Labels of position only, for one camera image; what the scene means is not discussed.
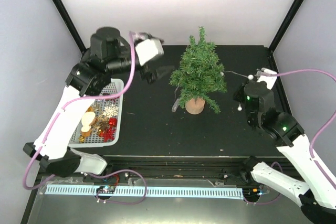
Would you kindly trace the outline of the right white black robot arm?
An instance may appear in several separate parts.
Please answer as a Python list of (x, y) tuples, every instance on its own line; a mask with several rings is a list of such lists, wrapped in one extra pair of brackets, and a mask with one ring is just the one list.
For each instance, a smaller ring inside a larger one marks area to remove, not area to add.
[(264, 184), (293, 201), (312, 223), (335, 223), (335, 176), (312, 149), (298, 121), (276, 110), (274, 93), (265, 81), (248, 81), (234, 93), (244, 106), (247, 123), (268, 135), (302, 180), (279, 172), (251, 156), (238, 171), (239, 179)]

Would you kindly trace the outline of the small green christmas tree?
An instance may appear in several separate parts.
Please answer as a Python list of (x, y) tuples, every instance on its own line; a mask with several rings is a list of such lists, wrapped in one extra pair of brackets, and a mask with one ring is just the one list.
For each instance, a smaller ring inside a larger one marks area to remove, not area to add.
[(199, 38), (191, 35), (189, 45), (181, 55), (179, 67), (170, 76), (170, 85), (180, 91), (178, 105), (186, 109), (187, 103), (204, 101), (216, 114), (220, 107), (210, 98), (214, 92), (227, 92), (224, 65), (220, 63), (214, 42), (206, 40), (203, 26), (198, 29)]

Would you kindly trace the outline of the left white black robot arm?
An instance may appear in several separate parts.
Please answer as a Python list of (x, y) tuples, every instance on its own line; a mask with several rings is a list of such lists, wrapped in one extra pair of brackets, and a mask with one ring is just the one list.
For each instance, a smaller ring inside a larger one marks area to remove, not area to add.
[(91, 35), (90, 47), (66, 79), (60, 102), (43, 133), (34, 142), (26, 143), (23, 151), (32, 161), (39, 161), (46, 172), (67, 177), (73, 173), (91, 173), (100, 181), (108, 181), (111, 166), (99, 154), (89, 154), (69, 147), (70, 138), (82, 116), (95, 100), (103, 99), (103, 88), (115, 74), (134, 73), (152, 84), (159, 74), (148, 62), (164, 54), (164, 41), (149, 33), (130, 33), (125, 40), (118, 29), (101, 27)]

